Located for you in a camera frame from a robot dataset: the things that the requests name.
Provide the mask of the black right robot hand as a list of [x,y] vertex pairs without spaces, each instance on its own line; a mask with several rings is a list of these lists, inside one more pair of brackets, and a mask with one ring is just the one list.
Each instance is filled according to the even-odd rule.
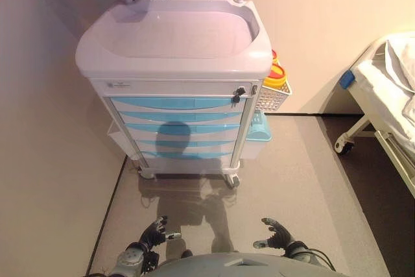
[[275,248],[283,249],[286,258],[292,258],[292,250],[290,246],[295,242],[291,233],[278,221],[264,217],[261,222],[268,226],[268,230],[272,232],[272,236],[265,240],[258,240],[253,242],[253,247],[256,249]]

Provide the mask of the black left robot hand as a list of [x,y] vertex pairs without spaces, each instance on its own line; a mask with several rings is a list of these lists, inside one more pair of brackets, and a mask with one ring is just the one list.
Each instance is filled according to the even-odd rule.
[[145,250],[149,251],[154,246],[158,246],[166,241],[172,241],[182,237],[180,232],[166,232],[167,221],[168,216],[159,216],[144,230],[139,238],[139,244],[142,245]]

